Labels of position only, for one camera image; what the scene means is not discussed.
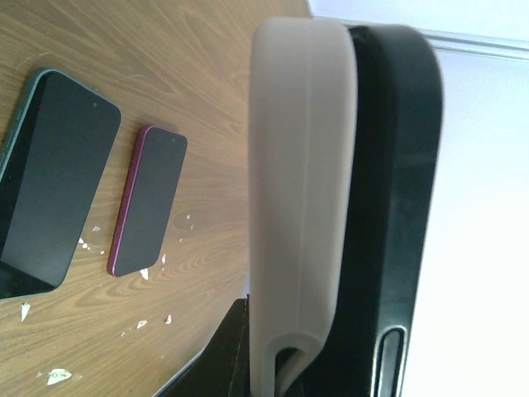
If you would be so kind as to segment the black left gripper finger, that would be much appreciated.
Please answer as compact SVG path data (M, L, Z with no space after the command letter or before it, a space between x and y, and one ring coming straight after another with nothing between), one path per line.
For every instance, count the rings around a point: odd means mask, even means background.
M234 301L204 350L158 396L250 395L249 300Z

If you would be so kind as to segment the purple smartphone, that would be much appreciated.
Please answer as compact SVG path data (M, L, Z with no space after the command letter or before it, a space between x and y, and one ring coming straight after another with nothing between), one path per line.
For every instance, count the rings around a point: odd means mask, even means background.
M141 129L108 255L110 275L148 269L159 259L187 147L178 133L157 126Z

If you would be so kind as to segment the black smartphone from white case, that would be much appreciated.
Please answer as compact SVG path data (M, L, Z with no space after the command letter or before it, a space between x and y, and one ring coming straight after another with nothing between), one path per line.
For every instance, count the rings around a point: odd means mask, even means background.
M349 33L358 113L336 315L291 396L398 396L407 363L441 138L441 71L411 27Z

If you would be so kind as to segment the phone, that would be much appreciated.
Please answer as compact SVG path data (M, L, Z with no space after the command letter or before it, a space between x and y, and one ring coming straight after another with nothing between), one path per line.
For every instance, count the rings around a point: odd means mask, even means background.
M273 17L250 62L250 392L283 396L336 313L358 77L347 29Z

